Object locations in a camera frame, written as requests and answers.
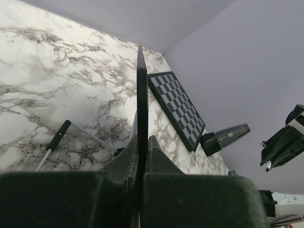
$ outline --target checkered pattern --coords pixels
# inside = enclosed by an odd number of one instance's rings
[[[151,81],[189,143],[194,147],[205,124],[175,75],[151,76]]]

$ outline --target black plastic part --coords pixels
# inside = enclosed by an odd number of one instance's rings
[[[102,171],[0,176],[0,227],[138,227],[137,139]]]
[[[63,135],[67,132],[68,128],[71,125],[71,121],[66,120],[60,127],[59,131],[55,134],[55,136],[53,137],[52,141],[49,143],[49,145],[47,146],[47,150],[51,149],[52,151],[54,151],[56,149],[56,147],[58,146],[58,144],[60,143]]]
[[[296,120],[300,125],[304,126],[304,116],[299,115],[295,120]]]
[[[202,135],[200,144],[208,157],[222,149],[214,132]]]
[[[295,128],[286,126],[265,142],[265,145],[261,152],[260,166],[271,161],[271,170],[286,164],[304,151],[304,136]]]
[[[261,196],[243,177],[146,174],[143,228],[268,228]]]
[[[124,149],[125,149],[125,147],[116,149],[117,151],[114,152],[114,156],[117,157],[122,151],[124,151]]]
[[[155,135],[149,138],[146,172],[184,174],[161,150]]]
[[[304,112],[304,105],[297,104],[294,110],[288,115],[285,124],[288,125],[293,119],[295,119],[302,112]]]
[[[137,56],[137,134],[138,134],[138,184],[143,185],[148,153],[148,76],[142,46],[138,47]]]
[[[237,172],[236,172],[235,170],[232,170],[232,171],[229,171],[229,172],[228,172],[228,176],[237,177],[238,174],[237,174]]]
[[[267,217],[275,217],[277,201],[274,201],[274,198],[272,197],[273,192],[269,190],[260,190],[259,192],[262,197],[262,201]]]

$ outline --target chessboard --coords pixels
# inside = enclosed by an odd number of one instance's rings
[[[188,151],[196,151],[205,124],[173,72],[148,75],[156,100]]]

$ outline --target black handle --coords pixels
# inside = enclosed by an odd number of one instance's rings
[[[70,125],[71,125],[71,121],[69,121],[69,120],[66,120],[63,123],[63,125],[61,126],[59,131],[55,134],[54,138],[52,139],[52,141],[47,146],[47,150],[51,149],[52,151],[54,151],[56,149],[56,147],[60,143],[63,135],[67,132]]]

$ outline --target marble surface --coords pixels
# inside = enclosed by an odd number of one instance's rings
[[[16,0],[0,4],[0,171],[34,171],[66,120],[124,147],[136,110],[137,45]],[[148,73],[169,71],[143,50]],[[185,173],[226,175],[217,153],[188,152],[149,91],[149,135]],[[113,152],[70,127],[41,170],[99,170]]]

